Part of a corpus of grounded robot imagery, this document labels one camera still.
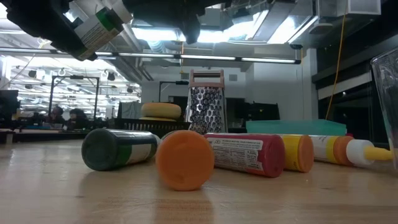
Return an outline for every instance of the computer monitor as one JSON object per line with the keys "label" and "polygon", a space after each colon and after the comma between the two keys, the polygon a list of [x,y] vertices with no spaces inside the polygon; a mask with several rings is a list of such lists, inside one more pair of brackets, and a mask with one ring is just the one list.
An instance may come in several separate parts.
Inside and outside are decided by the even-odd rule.
{"label": "computer monitor", "polygon": [[20,107],[18,102],[18,90],[0,90],[0,121],[11,121],[12,115],[17,113]]}

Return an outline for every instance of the grater handle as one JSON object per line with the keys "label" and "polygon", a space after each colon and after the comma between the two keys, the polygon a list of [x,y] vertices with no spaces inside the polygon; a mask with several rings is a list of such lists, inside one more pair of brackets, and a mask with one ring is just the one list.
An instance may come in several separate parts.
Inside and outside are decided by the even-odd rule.
{"label": "grater handle", "polygon": [[[220,78],[219,83],[213,83],[213,82],[195,82],[195,78]],[[220,87],[224,88],[224,70],[220,71],[193,71],[191,70],[191,75],[190,75],[190,87],[203,87],[203,86],[208,86],[208,87]]]}

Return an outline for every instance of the metal grater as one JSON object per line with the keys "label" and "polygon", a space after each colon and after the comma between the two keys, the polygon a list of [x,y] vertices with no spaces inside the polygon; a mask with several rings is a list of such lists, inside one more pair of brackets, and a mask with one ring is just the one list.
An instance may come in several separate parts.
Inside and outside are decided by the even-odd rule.
{"label": "metal grater", "polygon": [[[195,78],[219,78],[220,82],[195,82]],[[226,133],[226,105],[224,98],[224,71],[191,70],[185,121],[189,130],[199,134]]]}

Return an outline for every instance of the clear plastic cup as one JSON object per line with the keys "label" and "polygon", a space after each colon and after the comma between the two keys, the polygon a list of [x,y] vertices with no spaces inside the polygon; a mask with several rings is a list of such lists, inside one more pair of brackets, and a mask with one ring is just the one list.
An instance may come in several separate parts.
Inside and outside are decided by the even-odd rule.
{"label": "clear plastic cup", "polygon": [[394,167],[398,169],[398,48],[371,60]]}

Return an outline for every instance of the white tube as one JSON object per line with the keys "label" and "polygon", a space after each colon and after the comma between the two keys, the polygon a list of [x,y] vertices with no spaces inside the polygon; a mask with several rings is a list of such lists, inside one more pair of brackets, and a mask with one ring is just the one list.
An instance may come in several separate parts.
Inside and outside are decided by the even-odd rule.
{"label": "white tube", "polygon": [[374,147],[368,140],[351,140],[347,145],[348,160],[355,165],[371,165],[374,161],[365,158],[365,148],[368,146]]}

